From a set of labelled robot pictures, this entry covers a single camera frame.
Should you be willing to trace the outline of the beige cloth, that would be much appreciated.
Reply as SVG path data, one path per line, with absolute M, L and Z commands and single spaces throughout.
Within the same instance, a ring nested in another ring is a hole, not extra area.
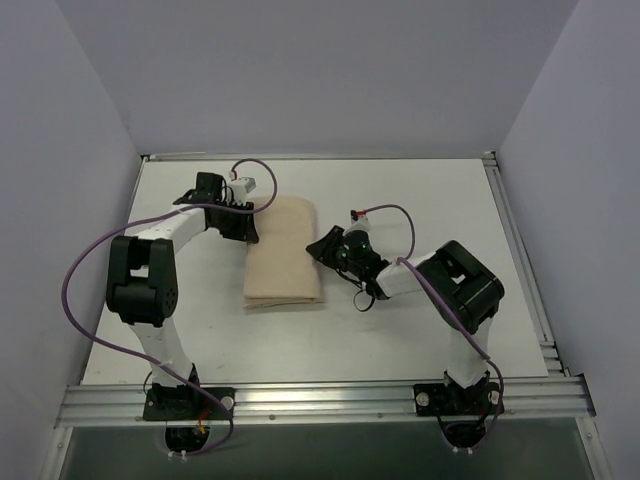
M 258 310 L 323 301 L 321 280 L 306 247 L 316 239 L 313 203 L 296 196 L 265 197 L 255 203 L 265 209 L 254 215 L 259 236 L 248 246 L 244 307 Z

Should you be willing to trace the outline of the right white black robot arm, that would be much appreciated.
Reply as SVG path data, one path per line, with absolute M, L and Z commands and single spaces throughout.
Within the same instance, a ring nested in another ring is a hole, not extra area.
M 464 413 L 479 402 L 478 385 L 488 374 L 489 330 L 505 288 L 461 243 L 451 240 L 417 259 L 391 261 L 373 249 L 367 231 L 335 226 L 306 252 L 376 301 L 424 292 L 451 328 L 445 403 Z

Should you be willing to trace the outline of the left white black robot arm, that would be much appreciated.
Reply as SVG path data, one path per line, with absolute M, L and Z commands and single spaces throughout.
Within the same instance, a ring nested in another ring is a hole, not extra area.
M 172 215 L 135 235 L 118 235 L 110 244 L 106 304 L 137 336 L 143 353 L 153 358 L 153 402 L 165 402 L 179 419 L 194 417 L 200 391 L 181 380 L 199 382 L 186 355 L 173 314 L 179 299 L 176 254 L 196 236 L 215 229 L 229 240 L 256 244 L 255 205 L 248 194 L 251 177 L 235 172 L 226 180 L 200 172 L 195 186 L 172 203 Z

